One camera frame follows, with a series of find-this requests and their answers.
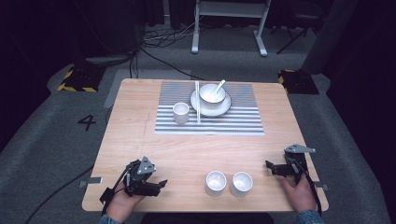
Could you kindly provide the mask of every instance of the human hand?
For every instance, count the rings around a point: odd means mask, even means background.
[[[305,210],[317,209],[317,203],[314,195],[312,194],[311,188],[309,187],[305,174],[302,174],[300,182],[296,187],[292,187],[285,176],[280,176],[278,179],[281,182],[294,210],[297,212],[303,212]]]
[[[117,193],[114,195],[106,211],[108,217],[111,217],[119,223],[123,223],[128,216],[132,214],[137,204],[146,197],[141,195],[133,195],[130,197],[126,194],[124,188],[125,186],[123,183],[119,183],[115,190]]]

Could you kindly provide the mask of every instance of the wooden table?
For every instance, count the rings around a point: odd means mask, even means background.
[[[92,177],[101,176],[103,183],[87,187],[82,207],[101,211],[99,198],[106,187],[114,186],[130,161],[147,156],[157,168],[148,182],[168,179],[168,183],[158,197],[146,197],[135,211],[292,211],[276,176],[264,164],[266,160],[284,164],[284,147],[293,143],[305,146],[283,87],[276,83],[250,83],[265,131],[263,136],[157,134],[154,130],[163,81],[122,81],[92,170]],[[306,160],[312,179],[318,181],[309,154]],[[205,192],[206,175],[214,170],[222,171],[228,181],[219,197]],[[239,171],[249,173],[254,182],[253,189],[243,198],[230,192],[233,175]],[[318,189],[318,195],[322,209],[327,210],[323,189]]]

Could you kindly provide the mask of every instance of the sleeve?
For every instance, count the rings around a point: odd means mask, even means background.
[[[120,224],[113,220],[111,217],[108,217],[106,214],[104,214],[99,221],[99,224]]]
[[[297,214],[294,224],[324,224],[324,221],[316,210],[306,210]]]

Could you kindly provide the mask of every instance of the table leg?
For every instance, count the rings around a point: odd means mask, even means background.
[[[198,44],[199,44],[199,4],[200,4],[200,0],[197,0],[196,1],[196,5],[195,5],[195,26],[194,26],[194,35],[192,36],[191,53],[198,53]]]
[[[257,46],[259,47],[260,55],[262,57],[266,57],[268,55],[264,43],[262,42],[262,29],[264,28],[265,20],[267,19],[270,5],[271,5],[271,0],[267,0],[265,3],[264,10],[262,11],[262,19],[260,20],[259,30],[253,31],[254,37],[256,38]]]

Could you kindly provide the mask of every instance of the white cup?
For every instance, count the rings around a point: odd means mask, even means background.
[[[248,173],[238,172],[233,176],[231,184],[231,193],[236,197],[243,197],[253,187],[253,179]]]
[[[174,120],[178,124],[189,121],[190,107],[186,103],[177,103],[173,106]]]
[[[225,186],[227,185],[227,178],[220,171],[212,171],[206,177],[206,192],[210,196],[219,196]]]

